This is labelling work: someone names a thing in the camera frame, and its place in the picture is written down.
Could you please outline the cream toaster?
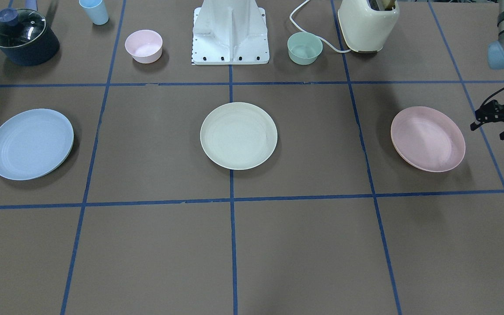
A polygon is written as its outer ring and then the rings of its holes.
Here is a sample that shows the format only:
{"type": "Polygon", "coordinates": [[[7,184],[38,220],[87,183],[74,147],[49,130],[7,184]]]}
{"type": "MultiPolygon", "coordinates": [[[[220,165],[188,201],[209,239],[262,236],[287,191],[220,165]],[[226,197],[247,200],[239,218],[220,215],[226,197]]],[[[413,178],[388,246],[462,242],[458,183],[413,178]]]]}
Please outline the cream toaster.
{"type": "Polygon", "coordinates": [[[382,50],[399,14],[396,0],[343,0],[337,12],[346,45],[365,54],[382,50]]]}

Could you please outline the pink plate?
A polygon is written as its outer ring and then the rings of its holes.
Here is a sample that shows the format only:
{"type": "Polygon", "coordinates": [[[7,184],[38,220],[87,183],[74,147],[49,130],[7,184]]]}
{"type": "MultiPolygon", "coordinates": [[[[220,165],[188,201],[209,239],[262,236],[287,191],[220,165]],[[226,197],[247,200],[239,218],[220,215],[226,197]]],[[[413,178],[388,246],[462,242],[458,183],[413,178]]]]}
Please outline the pink plate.
{"type": "Polygon", "coordinates": [[[460,128],[442,112],[426,106],[412,106],[396,114],[390,137],[404,161],[430,173],[450,171],[466,155],[460,128]]]}

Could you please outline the dark blue pot with lid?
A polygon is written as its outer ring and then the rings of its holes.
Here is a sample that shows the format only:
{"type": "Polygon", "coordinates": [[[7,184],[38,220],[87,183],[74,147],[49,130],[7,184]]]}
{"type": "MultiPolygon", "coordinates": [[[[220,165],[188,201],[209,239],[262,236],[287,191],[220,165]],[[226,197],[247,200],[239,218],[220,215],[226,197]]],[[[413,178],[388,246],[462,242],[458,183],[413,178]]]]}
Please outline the dark blue pot with lid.
{"type": "Polygon", "coordinates": [[[36,0],[26,0],[24,8],[0,10],[0,50],[14,64],[36,66],[52,59],[60,42],[36,0]]]}

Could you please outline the light blue cup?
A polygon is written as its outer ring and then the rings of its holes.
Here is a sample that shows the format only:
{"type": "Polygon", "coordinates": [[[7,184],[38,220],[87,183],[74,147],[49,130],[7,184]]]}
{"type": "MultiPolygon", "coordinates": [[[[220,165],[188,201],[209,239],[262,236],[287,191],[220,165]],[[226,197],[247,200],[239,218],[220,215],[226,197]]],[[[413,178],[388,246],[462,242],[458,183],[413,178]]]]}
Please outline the light blue cup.
{"type": "Polygon", "coordinates": [[[109,20],[108,11],[103,0],[79,0],[79,5],[95,25],[104,25],[109,20]]]}

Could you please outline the green bowl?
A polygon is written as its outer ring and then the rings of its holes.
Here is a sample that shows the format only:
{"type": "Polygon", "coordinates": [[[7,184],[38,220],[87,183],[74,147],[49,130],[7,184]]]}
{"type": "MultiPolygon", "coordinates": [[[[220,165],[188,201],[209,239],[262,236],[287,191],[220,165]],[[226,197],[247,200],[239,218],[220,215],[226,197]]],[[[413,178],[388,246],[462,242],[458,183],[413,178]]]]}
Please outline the green bowl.
{"type": "Polygon", "coordinates": [[[298,65],[310,65],[322,53],[323,44],[318,36],[309,32],[296,32],[287,40],[288,56],[298,65]]]}

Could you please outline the cream plate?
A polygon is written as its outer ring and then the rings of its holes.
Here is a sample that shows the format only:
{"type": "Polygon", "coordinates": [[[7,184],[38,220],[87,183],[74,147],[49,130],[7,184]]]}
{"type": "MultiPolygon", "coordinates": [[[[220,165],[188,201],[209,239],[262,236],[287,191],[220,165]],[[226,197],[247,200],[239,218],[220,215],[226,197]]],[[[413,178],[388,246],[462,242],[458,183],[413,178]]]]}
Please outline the cream plate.
{"type": "Polygon", "coordinates": [[[231,170],[258,167],[270,158],[278,142],[272,117],[248,102],[230,102],[212,110],[199,136],[206,156],[231,170]]]}

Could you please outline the pink bowl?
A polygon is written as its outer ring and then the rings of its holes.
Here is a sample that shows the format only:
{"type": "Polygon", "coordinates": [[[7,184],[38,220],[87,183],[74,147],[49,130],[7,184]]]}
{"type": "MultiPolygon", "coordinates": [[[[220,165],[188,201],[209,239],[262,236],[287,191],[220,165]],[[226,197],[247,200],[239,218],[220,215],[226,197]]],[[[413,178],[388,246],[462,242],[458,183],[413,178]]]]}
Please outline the pink bowl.
{"type": "Polygon", "coordinates": [[[126,38],[124,46],[136,62],[149,64],[162,56],[163,38],[153,30],[138,30],[126,38]]]}

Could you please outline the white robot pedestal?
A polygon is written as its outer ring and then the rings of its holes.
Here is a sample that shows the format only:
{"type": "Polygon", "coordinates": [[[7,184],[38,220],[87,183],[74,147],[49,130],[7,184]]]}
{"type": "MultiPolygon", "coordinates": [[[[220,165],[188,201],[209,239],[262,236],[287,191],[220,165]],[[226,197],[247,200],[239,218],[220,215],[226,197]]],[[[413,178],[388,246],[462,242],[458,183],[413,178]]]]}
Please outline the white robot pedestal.
{"type": "Polygon", "coordinates": [[[266,11],[255,0],[205,0],[193,12],[194,65],[257,65],[270,61],[266,11]]]}

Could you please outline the green plate under blue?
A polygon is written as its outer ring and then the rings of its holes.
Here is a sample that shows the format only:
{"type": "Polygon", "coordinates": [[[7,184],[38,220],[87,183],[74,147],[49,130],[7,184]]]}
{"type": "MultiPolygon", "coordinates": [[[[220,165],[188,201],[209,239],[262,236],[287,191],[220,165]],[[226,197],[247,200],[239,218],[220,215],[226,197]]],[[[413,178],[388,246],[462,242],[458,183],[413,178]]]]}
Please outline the green plate under blue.
{"type": "Polygon", "coordinates": [[[66,161],[74,144],[72,126],[51,127],[41,138],[37,178],[52,173],[66,161]]]}

